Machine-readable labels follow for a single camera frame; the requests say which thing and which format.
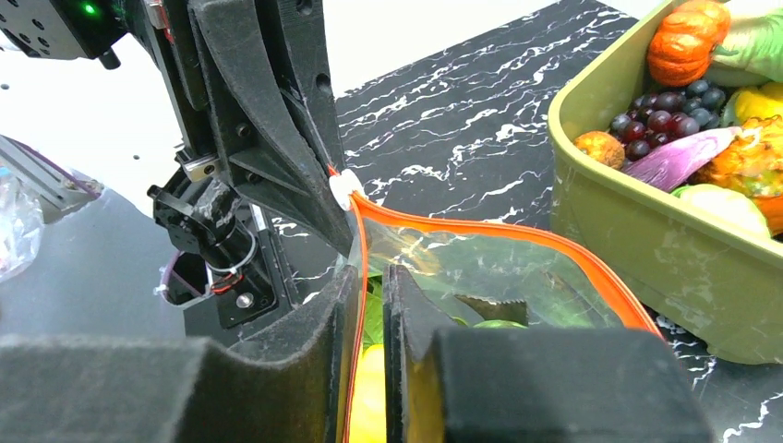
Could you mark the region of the yellow bell pepper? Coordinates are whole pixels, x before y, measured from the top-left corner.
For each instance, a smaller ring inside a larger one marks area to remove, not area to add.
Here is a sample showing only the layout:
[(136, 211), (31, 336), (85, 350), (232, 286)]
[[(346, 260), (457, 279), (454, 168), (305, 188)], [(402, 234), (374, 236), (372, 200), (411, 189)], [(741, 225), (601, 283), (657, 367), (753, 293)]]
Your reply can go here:
[(349, 430), (350, 443), (386, 441), (384, 347), (375, 344), (362, 354), (355, 372)]

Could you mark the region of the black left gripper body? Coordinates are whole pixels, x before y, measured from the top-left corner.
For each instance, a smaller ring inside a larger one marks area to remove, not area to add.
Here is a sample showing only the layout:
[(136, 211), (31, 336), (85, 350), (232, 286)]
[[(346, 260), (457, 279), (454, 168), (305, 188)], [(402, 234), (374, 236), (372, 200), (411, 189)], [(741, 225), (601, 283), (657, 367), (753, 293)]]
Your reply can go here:
[(160, 70), (185, 149), (181, 164), (216, 159), (212, 174), (226, 184), (245, 182), (230, 160), (245, 147), (245, 112), (217, 66), (216, 42), (243, 29), (243, 1), (124, 1), (122, 25)]

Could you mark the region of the green bumpy citrus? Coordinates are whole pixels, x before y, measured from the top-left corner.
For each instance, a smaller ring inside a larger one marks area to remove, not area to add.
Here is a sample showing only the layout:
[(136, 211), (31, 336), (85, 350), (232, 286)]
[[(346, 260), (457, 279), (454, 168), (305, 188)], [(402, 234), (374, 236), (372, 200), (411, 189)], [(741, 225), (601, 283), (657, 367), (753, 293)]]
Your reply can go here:
[(526, 329), (526, 325), (511, 320), (490, 319), (478, 322), (474, 328), (479, 329)]

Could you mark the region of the green leafy vegetable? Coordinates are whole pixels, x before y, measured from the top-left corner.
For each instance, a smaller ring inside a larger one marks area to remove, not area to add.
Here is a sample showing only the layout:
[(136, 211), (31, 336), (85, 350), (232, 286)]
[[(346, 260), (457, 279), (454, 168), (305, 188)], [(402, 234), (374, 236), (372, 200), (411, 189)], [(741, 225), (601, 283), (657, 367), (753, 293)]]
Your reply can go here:
[(370, 274), (367, 278), (365, 318), (363, 326), (363, 349), (383, 344), (383, 289), (382, 275)]

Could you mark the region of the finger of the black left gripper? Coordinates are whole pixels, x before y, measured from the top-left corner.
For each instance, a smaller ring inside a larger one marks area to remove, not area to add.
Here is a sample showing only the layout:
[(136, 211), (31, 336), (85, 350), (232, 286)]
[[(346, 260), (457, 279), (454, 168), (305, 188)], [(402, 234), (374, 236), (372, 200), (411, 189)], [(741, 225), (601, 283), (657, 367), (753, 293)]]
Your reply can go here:
[(326, 173), (345, 168), (321, 1), (257, 2), (263, 41), (294, 124)]
[(353, 243), (344, 210), (328, 176), (297, 130), (271, 66), (257, 15), (258, 1), (243, 1), (245, 24), (229, 42), (216, 42), (217, 66), (245, 112), (245, 147), (230, 160), (245, 182), (230, 184), (243, 198), (320, 237), (341, 254)]

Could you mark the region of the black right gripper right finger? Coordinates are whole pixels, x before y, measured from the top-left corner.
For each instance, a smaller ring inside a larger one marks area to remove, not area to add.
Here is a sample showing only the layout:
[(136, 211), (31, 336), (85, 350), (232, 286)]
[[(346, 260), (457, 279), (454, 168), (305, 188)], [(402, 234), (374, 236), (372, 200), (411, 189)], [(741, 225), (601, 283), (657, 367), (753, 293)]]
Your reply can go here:
[(639, 329), (468, 328), (407, 268), (383, 272), (390, 442), (709, 442), (657, 335)]

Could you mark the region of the clear zip top bag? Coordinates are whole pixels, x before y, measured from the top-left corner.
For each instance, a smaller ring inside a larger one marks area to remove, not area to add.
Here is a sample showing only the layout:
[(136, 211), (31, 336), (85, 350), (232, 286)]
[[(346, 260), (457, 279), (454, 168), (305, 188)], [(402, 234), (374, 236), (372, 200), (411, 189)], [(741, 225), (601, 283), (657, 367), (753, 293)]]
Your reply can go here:
[(332, 171), (329, 186), (355, 226), (348, 263), (359, 271), (357, 330), (350, 365), (345, 440), (349, 442), (355, 372), (362, 338), (367, 278), (389, 265), (413, 276), (425, 298), (455, 324), (484, 321), (456, 294), (524, 300), (528, 326), (625, 327), (655, 325), (629, 287), (606, 263), (554, 233), (486, 221), (432, 219), (370, 201), (351, 170)]

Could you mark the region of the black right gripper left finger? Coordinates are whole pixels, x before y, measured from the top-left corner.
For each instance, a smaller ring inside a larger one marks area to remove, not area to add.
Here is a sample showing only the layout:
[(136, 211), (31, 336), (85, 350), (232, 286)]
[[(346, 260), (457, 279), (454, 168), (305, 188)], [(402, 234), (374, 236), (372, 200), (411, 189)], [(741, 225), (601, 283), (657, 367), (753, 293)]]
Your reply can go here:
[(216, 341), (1, 340), (5, 442), (339, 442), (359, 272), (231, 348)]

